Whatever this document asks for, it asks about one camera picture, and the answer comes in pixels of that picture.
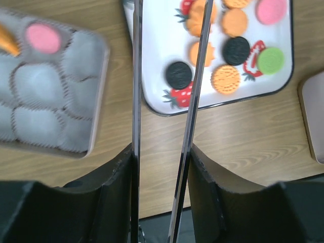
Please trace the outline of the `orange round dotted biscuit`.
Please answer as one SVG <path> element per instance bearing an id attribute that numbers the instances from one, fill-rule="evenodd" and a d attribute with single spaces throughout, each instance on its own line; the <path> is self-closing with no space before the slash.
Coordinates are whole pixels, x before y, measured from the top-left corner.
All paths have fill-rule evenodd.
<path id="1" fill-rule="evenodd" d="M 240 85 L 240 73 L 237 68 L 230 65 L 217 67 L 211 75 L 211 84 L 220 94 L 234 93 Z"/>

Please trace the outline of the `rose gold tin lid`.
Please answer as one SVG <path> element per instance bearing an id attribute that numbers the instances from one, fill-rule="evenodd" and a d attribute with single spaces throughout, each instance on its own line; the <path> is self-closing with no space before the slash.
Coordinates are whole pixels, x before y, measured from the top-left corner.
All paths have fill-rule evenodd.
<path id="1" fill-rule="evenodd" d="M 299 83 L 298 97 L 311 156 L 323 164 L 323 71 Z"/>

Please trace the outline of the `orange dotted biscuit upper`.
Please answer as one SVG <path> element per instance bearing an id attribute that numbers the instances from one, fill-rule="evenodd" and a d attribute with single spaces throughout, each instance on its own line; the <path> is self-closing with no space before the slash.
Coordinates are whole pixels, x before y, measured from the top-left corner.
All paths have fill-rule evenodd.
<path id="1" fill-rule="evenodd" d="M 224 5 L 229 9 L 242 9 L 250 4 L 251 0 L 223 0 Z"/>

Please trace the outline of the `steel slotted serving tongs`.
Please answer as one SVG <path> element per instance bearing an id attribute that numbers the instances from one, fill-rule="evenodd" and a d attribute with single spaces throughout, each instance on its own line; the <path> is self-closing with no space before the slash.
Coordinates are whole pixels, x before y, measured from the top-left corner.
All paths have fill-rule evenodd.
<path id="1" fill-rule="evenodd" d="M 169 226 L 168 242 L 177 242 L 183 211 L 184 196 L 191 160 L 196 116 L 200 97 L 201 83 L 205 67 L 208 40 L 211 26 L 213 1 L 204 4 L 204 18 L 199 40 L 197 63 L 190 104 L 187 114 L 185 133 L 179 163 L 176 190 Z M 133 110 L 132 110 L 132 190 L 131 190 L 131 242 L 138 242 L 139 229 L 139 181 L 140 181 L 140 139 L 141 139 L 141 102 L 142 102 L 142 25 L 143 1 L 134 2 L 133 12 Z"/>

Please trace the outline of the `orange flower swirl cookie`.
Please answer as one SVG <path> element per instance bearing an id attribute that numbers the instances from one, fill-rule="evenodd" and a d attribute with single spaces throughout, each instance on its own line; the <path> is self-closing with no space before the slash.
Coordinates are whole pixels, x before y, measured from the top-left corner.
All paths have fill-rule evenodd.
<path id="1" fill-rule="evenodd" d="M 205 5 L 205 0 L 196 0 L 190 7 L 186 27 L 189 33 L 193 36 L 200 37 Z"/>

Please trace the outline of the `pink sandwich cookie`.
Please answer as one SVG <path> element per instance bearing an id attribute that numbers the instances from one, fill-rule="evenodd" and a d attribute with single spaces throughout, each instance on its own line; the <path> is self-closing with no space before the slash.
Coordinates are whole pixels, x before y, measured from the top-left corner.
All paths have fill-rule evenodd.
<path id="1" fill-rule="evenodd" d="M 27 42 L 37 51 L 45 54 L 54 54 L 61 48 L 61 35 L 54 28 L 33 23 L 25 31 Z"/>
<path id="2" fill-rule="evenodd" d="M 285 16 L 287 8 L 286 0 L 261 0 L 256 6 L 256 17 L 264 25 L 273 25 Z"/>

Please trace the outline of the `white strawberry print tray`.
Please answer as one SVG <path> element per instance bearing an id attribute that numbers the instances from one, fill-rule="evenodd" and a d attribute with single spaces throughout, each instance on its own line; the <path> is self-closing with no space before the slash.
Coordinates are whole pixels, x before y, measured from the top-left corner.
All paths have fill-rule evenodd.
<path id="1" fill-rule="evenodd" d="M 188 110 L 203 1 L 144 1 L 142 92 L 164 116 Z M 292 77 L 292 1 L 214 1 L 199 107 L 274 94 Z"/>

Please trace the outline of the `orange scalloped cookie lower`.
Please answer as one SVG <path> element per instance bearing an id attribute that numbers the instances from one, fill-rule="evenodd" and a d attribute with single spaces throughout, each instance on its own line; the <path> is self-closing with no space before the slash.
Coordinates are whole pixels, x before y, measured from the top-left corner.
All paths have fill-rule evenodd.
<path id="1" fill-rule="evenodd" d="M 199 42 L 195 42 L 194 44 L 191 45 L 189 49 L 189 60 L 193 66 L 196 66 L 197 64 L 198 48 L 199 48 Z M 210 42 L 208 42 L 206 59 L 205 59 L 205 67 L 209 67 L 212 61 L 215 59 L 214 50 L 215 48 L 212 47 Z"/>

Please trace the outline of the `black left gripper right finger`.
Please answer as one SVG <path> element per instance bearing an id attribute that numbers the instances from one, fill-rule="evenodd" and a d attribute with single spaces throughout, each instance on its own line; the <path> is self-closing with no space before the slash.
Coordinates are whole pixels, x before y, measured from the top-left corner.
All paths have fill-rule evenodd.
<path id="1" fill-rule="evenodd" d="M 279 184 L 246 180 L 194 146 L 188 185 L 196 242 L 286 242 Z"/>

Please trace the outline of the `orange scalloped cookie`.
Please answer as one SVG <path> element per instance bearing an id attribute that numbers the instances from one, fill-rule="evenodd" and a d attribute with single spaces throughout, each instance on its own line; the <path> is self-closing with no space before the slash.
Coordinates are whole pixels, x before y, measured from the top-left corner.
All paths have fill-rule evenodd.
<path id="1" fill-rule="evenodd" d="M 198 48 L 199 48 L 199 42 L 195 42 L 194 44 L 191 45 L 189 49 L 189 60 L 193 66 L 196 66 L 197 64 Z M 215 59 L 214 50 L 215 48 L 212 47 L 210 42 L 208 42 L 206 59 L 205 59 L 205 67 L 209 67 L 212 61 Z"/>
<path id="2" fill-rule="evenodd" d="M 222 17 L 222 29 L 230 37 L 243 35 L 248 27 L 248 18 L 241 9 L 230 9 Z"/>

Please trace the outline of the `green sandwich cookie lower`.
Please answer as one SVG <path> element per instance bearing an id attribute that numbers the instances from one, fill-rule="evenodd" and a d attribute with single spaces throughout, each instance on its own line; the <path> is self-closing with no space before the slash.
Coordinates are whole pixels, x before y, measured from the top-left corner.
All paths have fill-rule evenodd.
<path id="1" fill-rule="evenodd" d="M 258 70 L 266 75 L 279 72 L 285 62 L 285 56 L 281 49 L 270 47 L 264 49 L 257 58 Z"/>

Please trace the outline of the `rose gold cookie tin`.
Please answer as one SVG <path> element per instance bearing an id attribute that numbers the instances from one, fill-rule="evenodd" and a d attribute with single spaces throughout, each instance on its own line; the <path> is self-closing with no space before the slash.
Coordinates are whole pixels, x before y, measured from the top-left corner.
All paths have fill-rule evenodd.
<path id="1" fill-rule="evenodd" d="M 1 146 L 83 158 L 94 148 L 110 50 L 93 31 L 1 7 Z"/>

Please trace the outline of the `orange scalloped cookie middle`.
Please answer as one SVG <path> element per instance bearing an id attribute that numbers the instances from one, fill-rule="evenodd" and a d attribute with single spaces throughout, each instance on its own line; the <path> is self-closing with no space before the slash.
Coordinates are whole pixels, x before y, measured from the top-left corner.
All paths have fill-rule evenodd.
<path id="1" fill-rule="evenodd" d="M 241 9 L 230 9 L 222 17 L 222 29 L 230 37 L 243 35 L 248 27 L 248 18 Z"/>

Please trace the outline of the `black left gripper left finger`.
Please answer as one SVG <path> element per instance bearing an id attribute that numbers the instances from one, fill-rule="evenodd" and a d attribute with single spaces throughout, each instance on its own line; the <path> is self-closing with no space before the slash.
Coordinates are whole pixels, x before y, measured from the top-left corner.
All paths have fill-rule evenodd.
<path id="1" fill-rule="evenodd" d="M 64 188 L 77 192 L 96 190 L 95 213 L 87 242 L 127 242 L 131 217 L 132 148 Z"/>

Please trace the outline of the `black sandwich cookie left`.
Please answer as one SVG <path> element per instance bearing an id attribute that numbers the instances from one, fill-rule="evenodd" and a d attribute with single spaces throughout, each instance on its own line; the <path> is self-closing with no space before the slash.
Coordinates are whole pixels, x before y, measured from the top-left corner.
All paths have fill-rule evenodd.
<path id="1" fill-rule="evenodd" d="M 192 71 L 187 63 L 176 61 L 166 67 L 165 78 L 171 88 L 182 90 L 190 85 L 192 81 Z"/>

